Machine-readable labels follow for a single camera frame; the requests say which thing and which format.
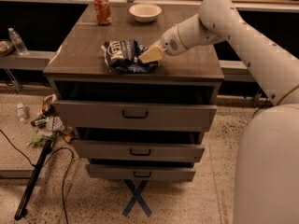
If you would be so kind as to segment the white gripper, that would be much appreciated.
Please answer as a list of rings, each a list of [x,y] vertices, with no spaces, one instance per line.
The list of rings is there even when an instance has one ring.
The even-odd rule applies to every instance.
[[[187,50],[180,40],[178,27],[173,26],[165,31],[159,40],[161,46],[155,45],[149,47],[146,51],[139,55],[138,59],[142,63],[151,63],[160,61],[164,54],[177,56]]]

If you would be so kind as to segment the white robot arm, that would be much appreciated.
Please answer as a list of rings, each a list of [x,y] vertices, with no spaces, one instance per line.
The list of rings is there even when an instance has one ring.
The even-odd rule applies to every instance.
[[[299,224],[299,60],[255,30],[231,0],[199,12],[139,56],[142,63],[227,41],[270,99],[243,132],[236,158],[234,224]]]

